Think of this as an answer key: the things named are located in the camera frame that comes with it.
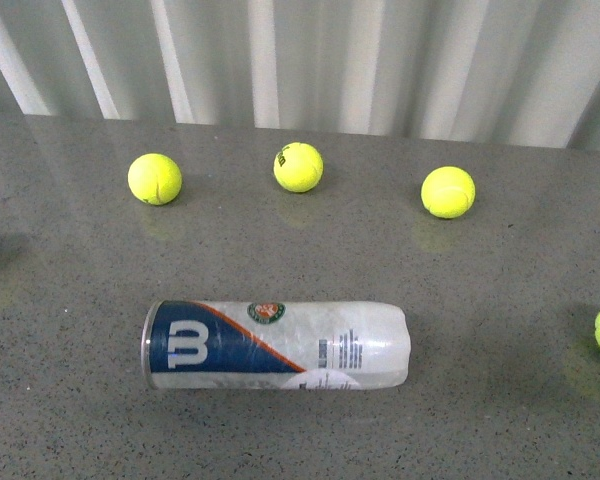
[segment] tennis ball can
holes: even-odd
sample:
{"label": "tennis ball can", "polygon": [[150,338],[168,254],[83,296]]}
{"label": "tennis ball can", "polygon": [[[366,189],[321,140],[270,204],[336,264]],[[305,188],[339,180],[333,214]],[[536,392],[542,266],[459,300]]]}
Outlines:
{"label": "tennis ball can", "polygon": [[404,383],[410,353],[386,303],[158,301],[141,364],[160,389],[370,390]]}

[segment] table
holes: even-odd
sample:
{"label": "table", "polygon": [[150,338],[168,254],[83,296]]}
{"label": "table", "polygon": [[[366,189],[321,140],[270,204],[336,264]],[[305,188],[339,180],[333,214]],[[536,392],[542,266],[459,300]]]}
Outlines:
{"label": "table", "polygon": [[[305,141],[297,195],[275,153]],[[161,152],[184,187],[129,192]],[[477,185],[424,211],[434,168]],[[149,390],[159,299],[373,300],[410,374],[365,392]],[[600,479],[600,153],[0,114],[0,478]]]}

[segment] white label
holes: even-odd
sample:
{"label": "white label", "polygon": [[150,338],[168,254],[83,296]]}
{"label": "white label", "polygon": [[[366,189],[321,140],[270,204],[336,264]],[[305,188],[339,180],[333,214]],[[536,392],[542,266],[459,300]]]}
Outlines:
{"label": "white label", "polygon": [[360,390],[360,384],[346,373],[328,368],[307,370],[282,385],[285,390]]}

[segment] w logo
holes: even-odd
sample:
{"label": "w logo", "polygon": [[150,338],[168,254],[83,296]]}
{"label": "w logo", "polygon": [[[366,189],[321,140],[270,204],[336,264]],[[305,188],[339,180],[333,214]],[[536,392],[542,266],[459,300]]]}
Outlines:
{"label": "w logo", "polygon": [[206,341],[209,329],[197,320],[179,320],[169,327],[167,341],[169,368],[179,365],[198,365],[209,355]]}

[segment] roland garros logo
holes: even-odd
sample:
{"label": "roland garros logo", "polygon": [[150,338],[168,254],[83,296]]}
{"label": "roland garros logo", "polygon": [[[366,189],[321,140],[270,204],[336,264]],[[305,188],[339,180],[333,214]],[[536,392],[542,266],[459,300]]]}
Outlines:
{"label": "roland garros logo", "polygon": [[256,322],[269,325],[284,315],[284,305],[282,303],[252,303],[247,312]]}

